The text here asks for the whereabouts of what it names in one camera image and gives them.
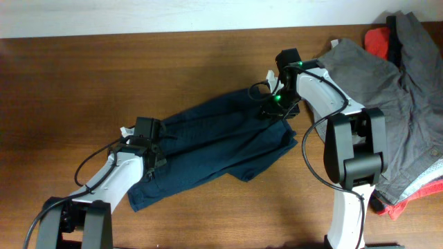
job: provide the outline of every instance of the wooden tabletop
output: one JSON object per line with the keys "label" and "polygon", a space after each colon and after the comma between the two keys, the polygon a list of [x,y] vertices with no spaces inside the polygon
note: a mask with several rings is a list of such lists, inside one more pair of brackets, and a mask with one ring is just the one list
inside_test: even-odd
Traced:
{"label": "wooden tabletop", "polygon": [[[442,23],[425,24],[439,47]],[[298,48],[302,59],[331,39],[361,44],[371,26],[278,28],[197,33],[97,35],[0,40],[0,244],[20,248],[50,196],[77,189],[73,174],[89,154],[137,116],[166,118],[249,87],[276,71],[274,58]],[[290,120],[302,139],[304,104]],[[308,156],[321,176],[323,143]],[[85,165],[86,182],[103,166]],[[368,243],[442,248],[443,194],[408,204],[397,221],[369,211]],[[126,248],[265,248],[321,242],[332,220],[333,191],[308,171],[300,145],[250,183],[225,175],[134,213],[125,197],[112,216],[114,245]],[[35,247],[37,231],[30,248]],[[79,239],[80,233],[69,238]]]}

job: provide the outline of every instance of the red cloth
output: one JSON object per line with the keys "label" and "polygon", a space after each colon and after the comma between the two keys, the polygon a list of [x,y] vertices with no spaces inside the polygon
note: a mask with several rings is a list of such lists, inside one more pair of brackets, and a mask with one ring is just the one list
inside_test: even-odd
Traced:
{"label": "red cloth", "polygon": [[377,212],[377,214],[383,215],[388,213],[390,218],[393,221],[395,221],[400,217],[400,214],[405,210],[406,206],[408,205],[408,202],[428,195],[436,194],[438,192],[443,192],[443,180],[438,180],[426,184],[424,187],[419,189],[413,195],[409,196],[406,200],[394,206],[386,205],[385,209],[380,212]]}
{"label": "red cloth", "polygon": [[389,28],[369,30],[365,35],[365,49],[382,59],[388,59]]}

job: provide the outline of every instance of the gray fabric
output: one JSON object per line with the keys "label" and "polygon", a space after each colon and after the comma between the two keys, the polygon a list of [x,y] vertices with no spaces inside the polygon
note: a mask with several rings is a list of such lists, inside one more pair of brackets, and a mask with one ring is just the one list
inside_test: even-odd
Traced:
{"label": "gray fabric", "polygon": [[[388,170],[376,186],[390,204],[443,152],[443,62],[437,46],[410,13],[397,16],[403,44],[399,69],[342,39],[319,58],[351,98],[385,114]],[[318,129],[324,136],[324,127]]]}

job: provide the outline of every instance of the white background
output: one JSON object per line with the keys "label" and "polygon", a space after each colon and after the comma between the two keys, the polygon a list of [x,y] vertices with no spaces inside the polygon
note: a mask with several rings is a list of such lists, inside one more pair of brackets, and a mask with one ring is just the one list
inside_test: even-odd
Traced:
{"label": "white background", "polygon": [[0,0],[0,37],[383,23],[413,11],[443,20],[443,0]]}

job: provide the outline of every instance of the navy blue garment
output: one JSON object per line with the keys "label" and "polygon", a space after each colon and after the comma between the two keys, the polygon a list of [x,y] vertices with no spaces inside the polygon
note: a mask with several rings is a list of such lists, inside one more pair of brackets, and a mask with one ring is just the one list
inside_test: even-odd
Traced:
{"label": "navy blue garment", "polygon": [[[257,88],[254,98],[260,97]],[[249,181],[271,166],[297,142],[286,120],[259,120],[260,102],[247,89],[223,95],[163,121],[168,135],[160,147],[168,161],[154,180],[143,178],[129,191],[132,209],[147,206],[226,173]]]}

